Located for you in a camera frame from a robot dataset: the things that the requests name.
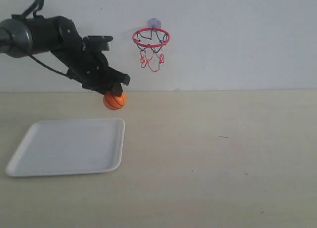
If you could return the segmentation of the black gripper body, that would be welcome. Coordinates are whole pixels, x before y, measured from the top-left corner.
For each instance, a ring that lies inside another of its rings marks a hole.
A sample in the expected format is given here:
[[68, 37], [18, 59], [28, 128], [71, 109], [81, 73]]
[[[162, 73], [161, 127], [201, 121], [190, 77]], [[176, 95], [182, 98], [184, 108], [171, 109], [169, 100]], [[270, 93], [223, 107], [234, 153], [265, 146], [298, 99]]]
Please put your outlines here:
[[130, 83], [130, 76], [111, 68], [102, 52], [63, 48], [51, 53], [68, 68], [66, 77], [79, 82], [84, 89], [95, 91], [96, 86]]

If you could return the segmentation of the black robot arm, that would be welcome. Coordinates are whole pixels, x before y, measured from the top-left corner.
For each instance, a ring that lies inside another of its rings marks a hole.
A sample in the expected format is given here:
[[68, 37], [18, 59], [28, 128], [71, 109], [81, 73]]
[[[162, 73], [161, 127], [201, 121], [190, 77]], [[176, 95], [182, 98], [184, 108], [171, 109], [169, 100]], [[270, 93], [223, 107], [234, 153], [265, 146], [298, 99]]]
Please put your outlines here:
[[[112, 36], [81, 37], [72, 20], [63, 16], [25, 18], [13, 15], [0, 23], [0, 51], [13, 58], [30, 57], [43, 67], [75, 80], [82, 88], [100, 94], [120, 96], [130, 76], [109, 66], [103, 51], [109, 50]], [[56, 71], [35, 55], [51, 52], [67, 68]]]

